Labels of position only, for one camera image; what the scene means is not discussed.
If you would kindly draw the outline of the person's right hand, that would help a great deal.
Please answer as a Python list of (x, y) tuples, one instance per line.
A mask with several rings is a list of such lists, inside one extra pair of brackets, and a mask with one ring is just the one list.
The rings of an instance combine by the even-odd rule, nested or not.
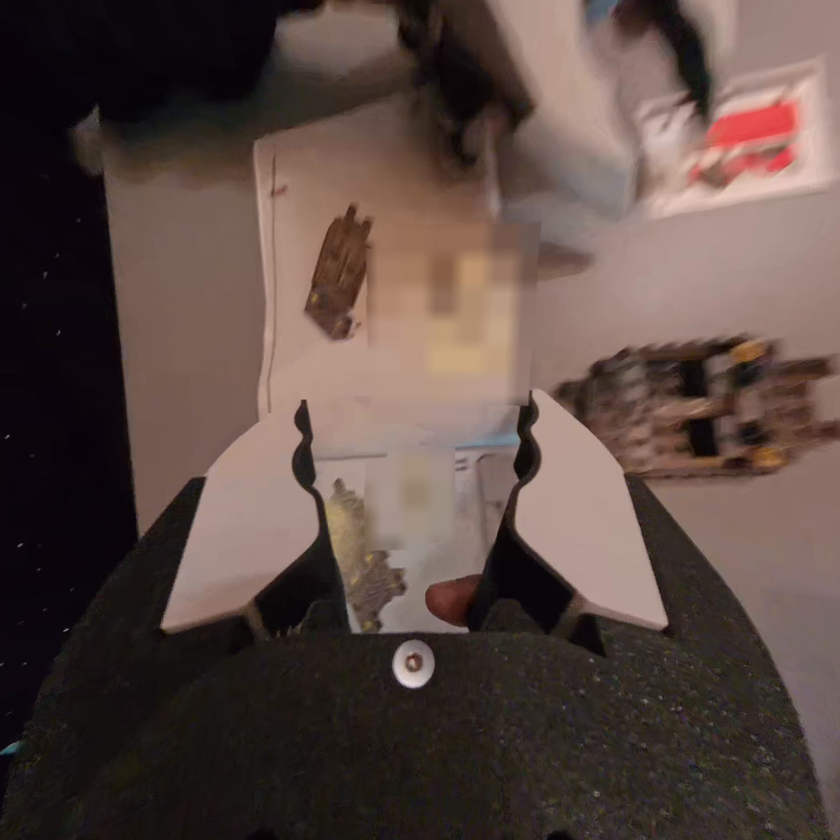
[(436, 633), (466, 635), (469, 632), (467, 615), (476, 598), (480, 577), (480, 574), (469, 574), (428, 586), (425, 605), (436, 622)]

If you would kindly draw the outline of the dark blurred object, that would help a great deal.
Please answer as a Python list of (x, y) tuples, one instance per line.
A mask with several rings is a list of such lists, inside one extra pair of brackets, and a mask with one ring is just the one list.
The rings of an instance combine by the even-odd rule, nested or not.
[(700, 29), (677, 1), (584, 1), (584, 23), (594, 49), (605, 60), (650, 37), (666, 47), (684, 89), (681, 106), (690, 105), (703, 124), (711, 115), (712, 75)]

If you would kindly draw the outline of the black lego model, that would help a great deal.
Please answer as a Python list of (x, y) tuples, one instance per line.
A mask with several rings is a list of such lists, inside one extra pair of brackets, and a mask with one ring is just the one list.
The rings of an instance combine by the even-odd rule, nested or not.
[(646, 480), (771, 475), (838, 441), (817, 385), (830, 355), (790, 359), (747, 334), (625, 348), (552, 397)]

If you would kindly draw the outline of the white box with red picture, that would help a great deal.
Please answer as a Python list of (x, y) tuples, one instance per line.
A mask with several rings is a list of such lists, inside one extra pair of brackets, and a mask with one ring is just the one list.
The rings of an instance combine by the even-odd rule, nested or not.
[(677, 96), (637, 112), (639, 213), (666, 218), (816, 193), (835, 177), (821, 59), (734, 78), (704, 123)]

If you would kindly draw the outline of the lego instruction booklet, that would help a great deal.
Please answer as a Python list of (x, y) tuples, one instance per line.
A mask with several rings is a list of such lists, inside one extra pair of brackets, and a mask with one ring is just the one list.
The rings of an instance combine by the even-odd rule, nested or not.
[(437, 578), (483, 564), (474, 464), (529, 396), (539, 227), (510, 225), (492, 109), (448, 165), (449, 127), (395, 96), (255, 147), (266, 281), (260, 431), (303, 444), (329, 506), (351, 624), (458, 634), (428, 611)]

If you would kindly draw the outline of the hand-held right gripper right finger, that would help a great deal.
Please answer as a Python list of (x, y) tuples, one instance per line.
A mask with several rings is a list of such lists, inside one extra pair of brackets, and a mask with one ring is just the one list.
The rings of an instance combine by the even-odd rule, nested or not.
[(669, 620), (625, 474), (546, 392), (518, 418), (518, 478), (482, 572), (482, 625), (517, 602), (545, 634), (582, 640), (596, 618), (655, 632)]

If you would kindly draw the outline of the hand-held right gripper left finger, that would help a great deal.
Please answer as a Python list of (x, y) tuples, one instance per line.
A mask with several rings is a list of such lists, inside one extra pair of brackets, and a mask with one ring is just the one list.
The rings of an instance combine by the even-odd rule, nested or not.
[(253, 636), (284, 635), (325, 612), (349, 614), (323, 498), (315, 487), (306, 400), (269, 414), (207, 472), (161, 619), (178, 634), (228, 618)]

